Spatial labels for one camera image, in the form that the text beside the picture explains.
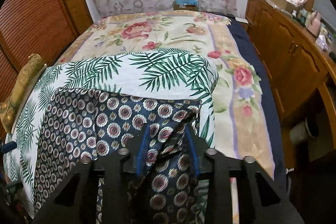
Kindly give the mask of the navy patterned satin top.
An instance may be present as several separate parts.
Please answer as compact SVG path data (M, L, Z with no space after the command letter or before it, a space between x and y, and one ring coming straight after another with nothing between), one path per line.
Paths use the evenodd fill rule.
M34 177L38 212L84 157L112 155L135 136L145 136L140 199L155 223L196 223L198 181L192 173L186 133L197 130L200 103L156 100L97 89L59 88L43 115Z

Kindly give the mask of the navy bed sheet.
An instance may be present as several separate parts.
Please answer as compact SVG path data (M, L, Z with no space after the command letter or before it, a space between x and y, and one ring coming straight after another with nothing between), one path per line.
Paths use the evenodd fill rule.
M260 86L262 90L261 106L264 112L266 126L268 129L270 147L272 149L273 162L275 163L274 180L282 189L286 189L286 173L284 164L284 154L282 151L281 127L277 113L276 104L270 88L268 76L264 64L249 39L243 25L231 19L228 26L230 33L236 41L238 50L242 57L252 64L258 76L261 77Z

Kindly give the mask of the floral bed blanket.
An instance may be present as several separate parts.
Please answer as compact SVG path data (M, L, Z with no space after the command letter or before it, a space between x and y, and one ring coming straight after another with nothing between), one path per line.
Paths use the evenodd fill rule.
M240 54L230 24L192 11L102 18L62 55L57 85L199 100L199 135L230 157L254 156L274 177L261 77Z

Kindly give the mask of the gold patterned pillow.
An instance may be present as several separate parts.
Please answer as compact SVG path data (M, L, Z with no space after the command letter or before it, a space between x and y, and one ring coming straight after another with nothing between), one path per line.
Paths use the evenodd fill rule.
M37 53L32 53L28 62L20 70L9 97L1 102L1 123L5 133L12 132L24 103L46 68L47 64L42 57Z

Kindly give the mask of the wooden sideboard cabinet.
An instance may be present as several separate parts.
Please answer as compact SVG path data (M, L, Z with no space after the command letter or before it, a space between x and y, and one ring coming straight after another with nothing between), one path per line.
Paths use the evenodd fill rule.
M248 0L248 35L270 80L280 120L319 92L335 138L335 63L299 23L265 0Z

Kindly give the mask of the palm leaf print cloth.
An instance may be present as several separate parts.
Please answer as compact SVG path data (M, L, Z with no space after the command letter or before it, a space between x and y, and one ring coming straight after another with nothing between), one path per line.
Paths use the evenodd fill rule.
M149 158L185 115L196 112L196 133L213 143L212 94L218 82L208 58L175 48L119 53L46 67L33 57L6 141L17 148L5 172L23 184L23 204L33 217L82 158L97 160L125 148L150 129Z

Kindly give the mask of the pink tissue box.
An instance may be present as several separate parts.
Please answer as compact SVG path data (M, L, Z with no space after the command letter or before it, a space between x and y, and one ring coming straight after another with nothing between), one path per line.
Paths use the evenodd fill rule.
M318 36L318 38L315 41L315 45L318 46L324 52L327 52L329 50L326 38L323 34Z

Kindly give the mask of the pink thermos jug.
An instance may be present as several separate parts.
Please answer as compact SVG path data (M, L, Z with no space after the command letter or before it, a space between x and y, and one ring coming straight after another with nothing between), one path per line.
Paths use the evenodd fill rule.
M319 12L314 11L311 13L306 28L313 36L315 36L316 38L318 37L321 29L321 15Z

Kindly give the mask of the grey window blind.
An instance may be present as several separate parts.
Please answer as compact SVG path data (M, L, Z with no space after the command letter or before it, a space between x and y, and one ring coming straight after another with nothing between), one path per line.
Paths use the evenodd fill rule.
M318 11L323 21L335 32L335 8L330 0L314 0L313 10Z

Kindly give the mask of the blue item on box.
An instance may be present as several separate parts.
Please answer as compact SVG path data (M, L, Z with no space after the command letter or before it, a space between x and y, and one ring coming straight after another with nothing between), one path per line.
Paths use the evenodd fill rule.
M174 0L174 10L199 11L198 0Z

